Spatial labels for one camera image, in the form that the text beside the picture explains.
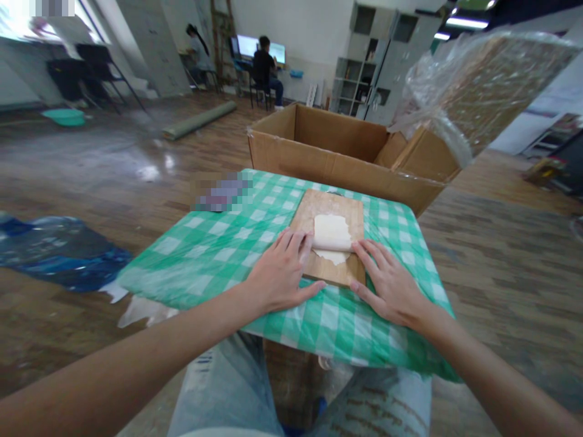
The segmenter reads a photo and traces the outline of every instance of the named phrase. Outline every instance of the person's left hand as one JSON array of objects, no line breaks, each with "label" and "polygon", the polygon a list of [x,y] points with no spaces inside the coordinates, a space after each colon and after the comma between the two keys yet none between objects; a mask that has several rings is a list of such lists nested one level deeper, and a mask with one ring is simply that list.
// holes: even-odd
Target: person's left hand
[{"label": "person's left hand", "polygon": [[299,288],[313,240],[312,233],[285,229],[249,273],[245,282],[254,289],[253,296],[265,313],[296,307],[326,286],[317,281]]}]

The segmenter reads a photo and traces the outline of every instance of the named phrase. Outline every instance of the computer monitor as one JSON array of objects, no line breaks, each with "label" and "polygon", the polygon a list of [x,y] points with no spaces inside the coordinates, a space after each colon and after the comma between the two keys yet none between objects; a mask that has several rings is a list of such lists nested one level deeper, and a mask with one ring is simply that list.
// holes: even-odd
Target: computer monitor
[{"label": "computer monitor", "polygon": [[239,51],[239,41],[236,36],[232,36],[229,40],[229,49],[231,49],[231,57],[233,59],[241,59],[241,52]]},{"label": "computer monitor", "polygon": [[237,35],[237,42],[239,43],[239,53],[241,56],[252,58],[257,52],[259,40],[245,35]]},{"label": "computer monitor", "polygon": [[[237,42],[239,43],[239,53],[241,56],[252,58],[259,48],[259,40],[251,36],[237,35]],[[269,54],[271,57],[276,57],[278,64],[285,64],[285,46],[272,42],[269,46]]]},{"label": "computer monitor", "polygon": [[278,60],[278,64],[285,64],[285,46],[272,42],[269,45],[269,54]]}]

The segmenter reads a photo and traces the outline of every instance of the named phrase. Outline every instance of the woman with long hair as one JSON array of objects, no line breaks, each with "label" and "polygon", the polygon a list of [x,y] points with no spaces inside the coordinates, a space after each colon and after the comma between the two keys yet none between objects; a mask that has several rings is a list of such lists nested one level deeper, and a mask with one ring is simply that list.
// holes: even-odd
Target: woman with long hair
[{"label": "woman with long hair", "polygon": [[191,52],[196,56],[196,64],[190,70],[190,74],[196,83],[204,82],[207,85],[206,73],[215,71],[208,47],[199,31],[192,24],[186,27],[186,33],[190,36]]}]

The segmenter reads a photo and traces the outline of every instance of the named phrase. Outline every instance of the finger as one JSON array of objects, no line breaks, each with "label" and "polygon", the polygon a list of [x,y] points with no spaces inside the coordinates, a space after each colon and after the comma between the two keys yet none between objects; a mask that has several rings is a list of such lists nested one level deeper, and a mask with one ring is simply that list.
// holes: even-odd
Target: finger
[{"label": "finger", "polygon": [[367,272],[369,272],[369,274],[376,274],[379,272],[377,265],[372,260],[370,255],[366,252],[366,250],[364,250],[361,242],[352,243],[352,248],[354,249],[354,252],[357,254],[357,256],[360,258],[360,260],[363,262],[364,268],[367,270]]},{"label": "finger", "polygon": [[293,297],[294,306],[298,306],[300,303],[311,299],[317,295],[327,284],[324,281],[314,282],[313,284],[300,288],[298,292]]},{"label": "finger", "polygon": [[275,240],[275,242],[274,242],[274,243],[273,243],[273,244],[272,244],[272,245],[269,247],[269,249],[267,249],[267,250],[275,250],[275,249],[278,247],[278,245],[279,245],[279,242],[281,241],[281,237],[283,237],[283,236],[284,236],[284,234],[285,234],[287,231],[289,231],[289,230],[290,230],[290,228],[288,227],[288,228],[285,228],[283,231],[281,231],[281,232],[279,233],[279,235],[278,235],[277,239]]},{"label": "finger", "polygon": [[395,263],[398,263],[397,258],[395,258],[395,256],[389,252],[389,250],[385,247],[384,244],[373,241],[373,240],[369,240],[372,244],[374,244],[383,254],[384,258],[387,260],[387,263],[389,263],[389,265],[391,266],[395,266]]},{"label": "finger", "polygon": [[308,261],[308,256],[310,256],[310,251],[312,250],[312,245],[314,244],[314,233],[308,232],[304,237],[304,242],[299,249],[299,263],[305,266]]},{"label": "finger", "polygon": [[375,259],[379,270],[385,269],[389,266],[389,263],[387,263],[387,260],[384,258],[381,251],[373,243],[371,243],[368,240],[362,240],[361,244],[368,251],[368,253],[371,254],[372,257]]},{"label": "finger", "polygon": [[354,294],[360,297],[363,301],[368,303],[370,307],[375,310],[377,314],[380,313],[384,300],[374,294],[371,290],[369,290],[365,285],[361,284],[359,281],[352,281],[350,283],[350,289]]},{"label": "finger", "polygon": [[305,232],[304,231],[296,231],[291,236],[290,245],[287,247],[287,252],[291,255],[298,255],[299,254],[299,246],[304,241]]},{"label": "finger", "polygon": [[290,244],[290,240],[293,237],[293,231],[288,229],[288,231],[281,236],[281,241],[278,244],[277,250],[279,252],[285,252],[288,245]]}]

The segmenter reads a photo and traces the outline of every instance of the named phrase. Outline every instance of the green checkered tablecloth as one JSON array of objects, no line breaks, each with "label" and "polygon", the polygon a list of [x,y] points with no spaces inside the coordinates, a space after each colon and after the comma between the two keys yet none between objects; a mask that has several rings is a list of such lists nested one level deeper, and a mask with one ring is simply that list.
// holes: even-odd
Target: green checkered tablecloth
[{"label": "green checkered tablecloth", "polygon": [[[453,312],[413,212],[405,205],[288,176],[244,170],[253,178],[249,204],[238,211],[191,212],[119,275],[136,296],[187,310],[245,280],[288,226],[308,188],[336,191],[364,204],[366,238],[385,244],[423,294]],[[302,279],[301,286],[311,280]],[[374,290],[367,276],[367,286]],[[245,331],[297,349],[368,367],[403,366],[450,381],[458,376],[420,335],[393,325],[349,289],[329,285],[292,310],[268,314]]]}]

